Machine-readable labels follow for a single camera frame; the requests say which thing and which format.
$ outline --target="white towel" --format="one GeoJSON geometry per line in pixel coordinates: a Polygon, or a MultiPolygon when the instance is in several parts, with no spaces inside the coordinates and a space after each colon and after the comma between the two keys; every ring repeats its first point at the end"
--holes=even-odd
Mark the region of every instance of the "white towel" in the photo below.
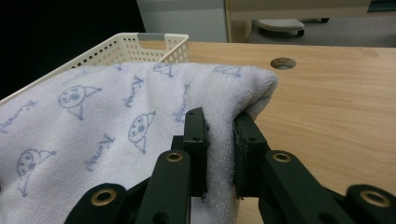
{"type": "Polygon", "coordinates": [[[0,223],[64,223],[92,187],[133,187],[197,107],[211,145],[191,223],[235,223],[233,119],[255,119],[276,84],[269,70],[200,63],[82,66],[39,83],[0,107],[0,223]]]}

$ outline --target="towel fold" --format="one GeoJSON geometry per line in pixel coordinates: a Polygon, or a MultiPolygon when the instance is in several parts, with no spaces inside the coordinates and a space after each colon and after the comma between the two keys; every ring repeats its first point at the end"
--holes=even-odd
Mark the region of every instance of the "towel fold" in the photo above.
{"type": "Polygon", "coordinates": [[[191,223],[235,223],[233,119],[255,119],[276,84],[269,70],[201,63],[81,66],[39,83],[0,107],[0,223],[64,223],[92,187],[140,183],[197,107],[211,145],[191,223]]]}

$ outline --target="wooden surface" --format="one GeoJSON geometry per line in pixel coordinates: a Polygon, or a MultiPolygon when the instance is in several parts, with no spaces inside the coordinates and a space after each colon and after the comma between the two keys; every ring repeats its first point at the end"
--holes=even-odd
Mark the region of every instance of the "wooden surface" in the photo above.
{"type": "MultiPolygon", "coordinates": [[[[353,184],[396,195],[396,49],[191,43],[190,62],[275,71],[278,88],[256,119],[271,149],[343,195],[353,184]],[[271,67],[279,57],[297,65],[271,67]]],[[[238,223],[262,223],[256,199],[241,202],[238,223]]]]}

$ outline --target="bolt hole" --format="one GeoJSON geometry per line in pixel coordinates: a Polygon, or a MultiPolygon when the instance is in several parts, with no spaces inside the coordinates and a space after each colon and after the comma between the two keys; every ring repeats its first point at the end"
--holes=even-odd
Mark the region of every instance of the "bolt hole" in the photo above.
{"type": "Polygon", "coordinates": [[[152,222],[155,224],[166,224],[169,221],[169,216],[165,212],[159,212],[152,217],[152,222]]]}
{"type": "Polygon", "coordinates": [[[98,195],[97,200],[98,201],[104,201],[104,200],[109,199],[110,196],[111,196],[111,194],[109,192],[103,192],[103,193],[98,195]]]}
{"type": "Polygon", "coordinates": [[[318,215],[318,217],[319,217],[319,220],[321,221],[321,223],[324,223],[324,224],[338,224],[337,219],[334,216],[330,215],[330,214],[320,213],[318,215]]]}
{"type": "Polygon", "coordinates": [[[183,156],[180,153],[169,153],[166,155],[168,161],[181,161],[183,156]]]}
{"type": "Polygon", "coordinates": [[[376,191],[362,190],[361,197],[364,199],[364,201],[372,205],[378,207],[390,207],[390,200],[387,197],[385,197],[383,194],[378,193],[376,191]]]}
{"type": "Polygon", "coordinates": [[[287,70],[293,68],[297,62],[291,58],[276,58],[271,61],[271,66],[279,70],[287,70]]]}
{"type": "Polygon", "coordinates": [[[280,162],[289,162],[291,161],[291,157],[287,154],[284,153],[276,153],[273,155],[274,160],[280,161],[280,162]]]}
{"type": "Polygon", "coordinates": [[[111,203],[117,196],[114,189],[99,189],[91,197],[91,203],[95,206],[104,206],[111,203]]]}

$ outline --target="basket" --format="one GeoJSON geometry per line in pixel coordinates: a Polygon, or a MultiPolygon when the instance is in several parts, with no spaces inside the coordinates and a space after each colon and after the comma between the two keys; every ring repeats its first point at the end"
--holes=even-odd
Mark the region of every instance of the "basket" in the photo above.
{"type": "Polygon", "coordinates": [[[177,34],[120,33],[80,54],[0,101],[0,106],[36,84],[69,69],[84,65],[111,65],[126,62],[187,63],[189,36],[177,34]],[[144,49],[140,41],[164,41],[165,49],[144,49]]]}

